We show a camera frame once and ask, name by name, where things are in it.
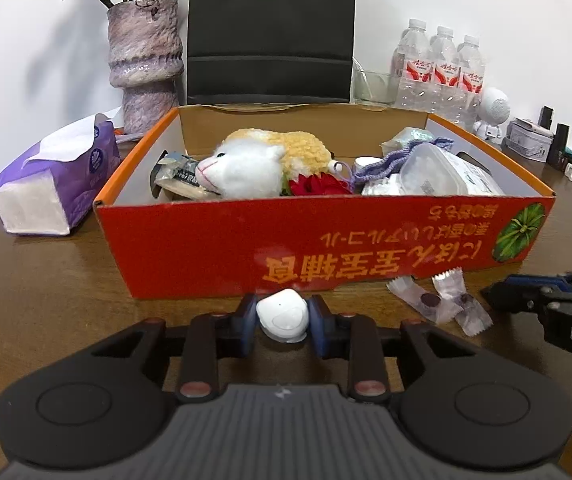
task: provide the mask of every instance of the blue logo on tissue pack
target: blue logo on tissue pack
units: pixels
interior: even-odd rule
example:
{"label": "blue logo on tissue pack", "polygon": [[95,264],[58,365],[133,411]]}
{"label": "blue logo on tissue pack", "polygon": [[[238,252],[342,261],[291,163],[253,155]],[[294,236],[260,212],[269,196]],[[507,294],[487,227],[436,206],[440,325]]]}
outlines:
{"label": "blue logo on tissue pack", "polygon": [[88,161],[88,170],[91,173],[95,173],[102,165],[104,161],[104,154],[99,148],[95,148],[90,152],[90,160]]}

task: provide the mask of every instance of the plush toy ear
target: plush toy ear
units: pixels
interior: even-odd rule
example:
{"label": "plush toy ear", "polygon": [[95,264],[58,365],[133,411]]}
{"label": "plush toy ear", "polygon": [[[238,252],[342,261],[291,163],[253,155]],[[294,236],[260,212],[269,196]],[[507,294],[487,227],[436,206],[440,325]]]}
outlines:
{"label": "plush toy ear", "polygon": [[272,160],[281,160],[286,155],[286,149],[283,146],[270,146],[268,148],[268,156]]}

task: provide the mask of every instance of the stuffed sheep toy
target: stuffed sheep toy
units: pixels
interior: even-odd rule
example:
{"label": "stuffed sheep toy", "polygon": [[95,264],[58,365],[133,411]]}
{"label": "stuffed sheep toy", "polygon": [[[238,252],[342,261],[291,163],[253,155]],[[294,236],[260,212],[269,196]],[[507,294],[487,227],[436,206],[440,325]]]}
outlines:
{"label": "stuffed sheep toy", "polygon": [[287,180],[335,172],[337,162],[323,142],[307,132],[237,130],[202,160],[197,182],[227,198],[279,196]]}

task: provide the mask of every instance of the gray ribbed panel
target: gray ribbed panel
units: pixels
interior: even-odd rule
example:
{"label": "gray ribbed panel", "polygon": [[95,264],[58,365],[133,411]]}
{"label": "gray ribbed panel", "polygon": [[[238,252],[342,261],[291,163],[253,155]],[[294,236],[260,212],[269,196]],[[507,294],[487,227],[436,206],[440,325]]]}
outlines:
{"label": "gray ribbed panel", "polygon": [[44,472],[13,463],[0,480],[568,480],[553,465],[519,473],[470,472],[416,449],[386,410],[336,386],[229,386],[183,406],[159,438],[95,470]]}

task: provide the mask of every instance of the red cardboard box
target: red cardboard box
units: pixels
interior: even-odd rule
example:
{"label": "red cardboard box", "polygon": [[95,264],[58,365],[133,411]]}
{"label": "red cardboard box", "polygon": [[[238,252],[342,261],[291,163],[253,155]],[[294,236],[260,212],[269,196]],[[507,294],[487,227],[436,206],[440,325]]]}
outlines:
{"label": "red cardboard box", "polygon": [[[238,128],[311,132],[350,160],[381,156],[379,144],[405,126],[454,139],[452,152],[480,163],[506,196],[171,202],[151,192],[164,150],[210,155]],[[347,104],[192,105],[174,108],[146,134],[99,193],[95,212],[131,295],[147,299],[325,290],[521,261],[553,203],[552,190],[528,171],[437,116]]]}

